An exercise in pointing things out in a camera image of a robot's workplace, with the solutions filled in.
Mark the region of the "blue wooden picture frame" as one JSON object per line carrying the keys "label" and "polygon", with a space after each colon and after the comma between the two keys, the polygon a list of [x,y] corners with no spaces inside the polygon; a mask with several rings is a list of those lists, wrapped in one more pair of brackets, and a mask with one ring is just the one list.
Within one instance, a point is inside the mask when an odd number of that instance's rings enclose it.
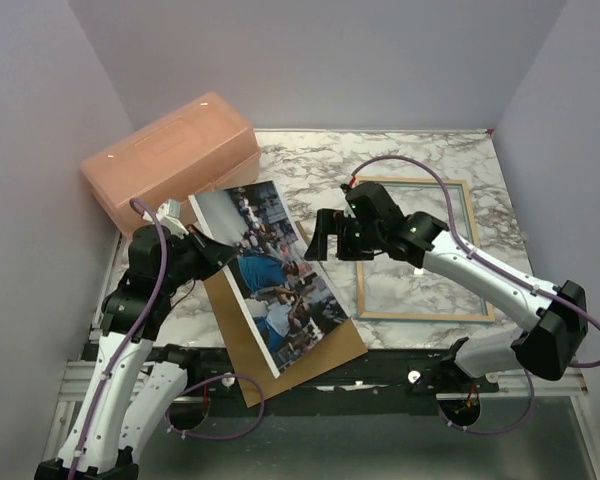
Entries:
{"label": "blue wooden picture frame", "polygon": [[[454,219],[460,236],[478,246],[480,237],[468,182],[448,179],[441,189],[432,179],[360,176],[359,184],[382,185],[405,214],[426,212]],[[357,312],[362,319],[491,324],[494,307],[459,284],[387,255],[356,264]]]}

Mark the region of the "printed photo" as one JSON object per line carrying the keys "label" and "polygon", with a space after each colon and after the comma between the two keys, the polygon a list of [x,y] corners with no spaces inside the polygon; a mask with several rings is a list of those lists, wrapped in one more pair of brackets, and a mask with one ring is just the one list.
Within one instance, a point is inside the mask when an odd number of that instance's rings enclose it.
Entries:
{"label": "printed photo", "polygon": [[189,197],[197,226],[237,250],[224,268],[271,372],[278,377],[350,315],[272,181]]}

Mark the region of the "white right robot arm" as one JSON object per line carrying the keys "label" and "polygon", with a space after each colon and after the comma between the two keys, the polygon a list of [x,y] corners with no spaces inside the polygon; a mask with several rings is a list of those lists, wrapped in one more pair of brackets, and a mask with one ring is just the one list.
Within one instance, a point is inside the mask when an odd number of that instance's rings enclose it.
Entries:
{"label": "white right robot arm", "polygon": [[344,191],[347,209],[318,210],[306,259],[326,260],[327,240],[335,236],[341,261],[386,254],[459,284],[513,320],[513,327],[499,333],[482,332],[452,345],[437,369],[447,389],[460,392],[488,373],[518,369],[544,380],[562,378],[588,331],[580,285],[556,286],[526,275],[429,213],[403,214],[379,183]]}

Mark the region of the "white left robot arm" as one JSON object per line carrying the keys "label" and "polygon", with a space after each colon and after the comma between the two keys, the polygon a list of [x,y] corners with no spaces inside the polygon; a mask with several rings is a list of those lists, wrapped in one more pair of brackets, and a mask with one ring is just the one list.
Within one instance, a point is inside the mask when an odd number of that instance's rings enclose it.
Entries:
{"label": "white left robot arm", "polygon": [[38,465],[38,479],[135,479],[139,459],[167,407],[202,380],[198,353],[168,345],[147,383],[134,387],[172,297],[204,281],[237,254],[196,228],[143,226],[128,246],[129,266],[101,306],[98,353],[76,421],[56,457]]}

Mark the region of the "brown cardboard backing board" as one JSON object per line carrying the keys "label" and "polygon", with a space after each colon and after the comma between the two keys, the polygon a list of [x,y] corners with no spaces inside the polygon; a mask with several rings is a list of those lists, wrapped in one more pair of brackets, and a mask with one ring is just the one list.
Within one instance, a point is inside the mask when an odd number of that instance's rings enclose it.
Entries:
{"label": "brown cardboard backing board", "polygon": [[343,296],[324,269],[306,262],[306,235],[301,226],[280,242],[281,258],[299,273],[258,290],[247,286],[232,261],[204,282],[231,366],[252,378],[240,382],[247,406],[269,399],[367,352]]}

